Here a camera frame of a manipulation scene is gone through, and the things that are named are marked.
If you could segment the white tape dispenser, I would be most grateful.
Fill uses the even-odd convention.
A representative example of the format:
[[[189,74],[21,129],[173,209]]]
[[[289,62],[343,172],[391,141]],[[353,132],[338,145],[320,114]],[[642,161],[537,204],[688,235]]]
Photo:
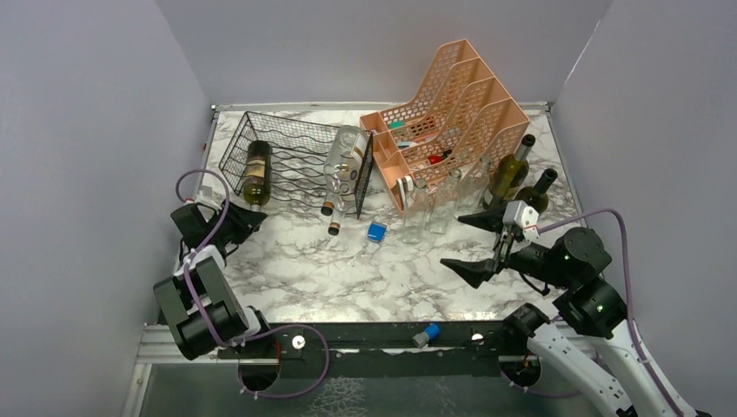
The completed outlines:
[[[400,203],[402,210],[409,206],[409,200],[414,190],[414,180],[411,175],[405,175],[396,181],[399,189]]]

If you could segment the black base frame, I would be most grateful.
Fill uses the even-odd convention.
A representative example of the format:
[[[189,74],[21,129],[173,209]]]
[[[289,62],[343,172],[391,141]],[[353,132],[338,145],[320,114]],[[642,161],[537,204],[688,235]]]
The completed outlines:
[[[412,337],[430,323],[441,333],[424,348]],[[507,377],[533,386],[541,363],[501,321],[277,323],[255,341],[226,347],[243,392],[291,399],[338,378]]]

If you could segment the large clear labelled bottle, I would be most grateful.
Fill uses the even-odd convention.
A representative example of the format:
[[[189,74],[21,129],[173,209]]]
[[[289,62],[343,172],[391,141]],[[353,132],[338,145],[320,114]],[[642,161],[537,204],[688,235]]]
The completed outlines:
[[[337,195],[350,195],[354,192],[368,140],[366,131],[355,126],[342,125],[337,130],[323,166],[330,192]]]

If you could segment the blue stamp block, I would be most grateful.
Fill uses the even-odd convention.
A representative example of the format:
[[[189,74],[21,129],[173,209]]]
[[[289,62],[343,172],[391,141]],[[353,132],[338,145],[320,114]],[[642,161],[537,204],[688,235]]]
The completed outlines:
[[[380,243],[383,241],[387,231],[387,225],[380,222],[371,222],[367,231],[367,238],[371,242]]]

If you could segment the green wine bottle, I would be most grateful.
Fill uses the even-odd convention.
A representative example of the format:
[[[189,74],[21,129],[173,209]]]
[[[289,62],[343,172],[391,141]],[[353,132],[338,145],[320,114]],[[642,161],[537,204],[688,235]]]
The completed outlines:
[[[529,171],[528,155],[535,143],[536,137],[526,134],[516,151],[500,160],[481,199],[484,209],[500,206],[522,185]]]
[[[543,214],[549,205],[548,190],[557,178],[558,172],[555,169],[545,169],[534,185],[524,187],[517,192],[515,200],[523,201],[539,214]]]

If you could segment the clear bottle with cork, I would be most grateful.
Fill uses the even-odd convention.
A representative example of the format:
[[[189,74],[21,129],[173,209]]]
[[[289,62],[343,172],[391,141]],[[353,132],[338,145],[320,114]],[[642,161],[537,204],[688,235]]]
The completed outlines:
[[[335,212],[344,214],[346,211],[346,203],[341,190],[328,186],[320,213],[324,216],[332,216]]]

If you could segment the peach plastic file organizer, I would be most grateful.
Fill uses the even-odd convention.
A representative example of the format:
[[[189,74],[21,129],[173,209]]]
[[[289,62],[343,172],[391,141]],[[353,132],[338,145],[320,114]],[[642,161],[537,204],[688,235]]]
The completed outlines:
[[[404,121],[389,129],[394,121]],[[411,175],[435,186],[453,168],[465,169],[490,155],[512,153],[530,120],[467,39],[441,45],[415,96],[407,103],[361,116],[373,135],[375,170],[389,200],[403,213],[396,181]],[[431,165],[428,157],[452,155]]]

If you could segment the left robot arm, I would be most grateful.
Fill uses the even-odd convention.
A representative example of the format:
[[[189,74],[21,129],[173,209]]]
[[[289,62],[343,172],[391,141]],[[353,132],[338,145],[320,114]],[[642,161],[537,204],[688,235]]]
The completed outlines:
[[[242,346],[259,357],[269,352],[273,334],[261,311],[241,307],[223,272],[229,247],[245,243],[268,215],[234,203],[214,210],[189,202],[171,213],[188,250],[181,266],[154,285],[156,300],[181,354],[192,361],[216,348]]]

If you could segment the blue grey cylinder cap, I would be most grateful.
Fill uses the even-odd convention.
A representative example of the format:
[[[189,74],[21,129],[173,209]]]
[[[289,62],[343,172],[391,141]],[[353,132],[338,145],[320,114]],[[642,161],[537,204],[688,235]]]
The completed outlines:
[[[424,348],[432,340],[436,339],[440,333],[440,327],[435,323],[430,323],[421,332],[412,337],[412,342],[416,348]]]

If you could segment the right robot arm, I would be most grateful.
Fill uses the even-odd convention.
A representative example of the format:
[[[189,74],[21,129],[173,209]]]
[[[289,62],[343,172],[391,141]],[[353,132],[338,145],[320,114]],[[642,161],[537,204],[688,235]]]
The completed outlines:
[[[539,243],[538,212],[525,202],[458,221],[496,235],[494,255],[484,261],[442,259],[473,288],[504,269],[524,281],[561,289],[553,304],[562,320],[602,358],[598,363],[567,338],[540,308],[525,303],[502,322],[501,341],[510,352],[526,350],[550,364],[604,416],[701,416],[679,395],[649,353],[629,307],[601,274],[612,258],[591,228],[567,230],[553,246]]]

